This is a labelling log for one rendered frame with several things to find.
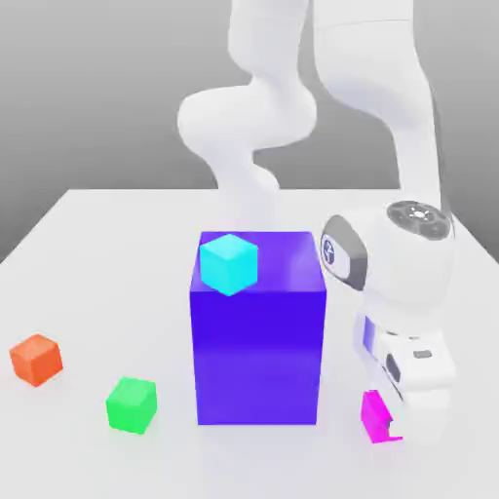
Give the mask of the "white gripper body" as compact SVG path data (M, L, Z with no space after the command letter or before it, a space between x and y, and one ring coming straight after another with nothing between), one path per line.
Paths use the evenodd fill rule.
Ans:
M406 444L435 444L445 432L455 381L436 388L401 391L388 382L387 407L391 415L389 436Z

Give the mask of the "small magenta cube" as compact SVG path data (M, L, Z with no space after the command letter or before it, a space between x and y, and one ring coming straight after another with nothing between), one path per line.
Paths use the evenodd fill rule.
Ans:
M361 420L372 443L400 441L402 439L401 436L391 435L390 425L393 418L377 390L364 392Z

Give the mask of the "small cyan cube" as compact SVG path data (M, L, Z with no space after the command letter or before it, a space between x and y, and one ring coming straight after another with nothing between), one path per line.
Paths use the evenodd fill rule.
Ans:
M200 246L202 282L232 296L257 283L258 246L226 234Z

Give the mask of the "small green cube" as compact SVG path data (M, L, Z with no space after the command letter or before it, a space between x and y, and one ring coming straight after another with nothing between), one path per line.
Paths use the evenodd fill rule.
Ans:
M112 429L143 435L157 411L156 383L122 377L105 401Z

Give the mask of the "small orange cube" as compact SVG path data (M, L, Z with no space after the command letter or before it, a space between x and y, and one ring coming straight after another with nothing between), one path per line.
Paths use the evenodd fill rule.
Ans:
M38 387L62 371L58 344L35 333L10 349L15 374L33 387Z

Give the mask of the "large blue box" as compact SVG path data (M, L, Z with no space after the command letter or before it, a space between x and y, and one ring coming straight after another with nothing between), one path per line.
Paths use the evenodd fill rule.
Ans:
M195 267L190 317L201 425L317 421L326 285L309 232L241 232L258 248L258 280L232 296Z

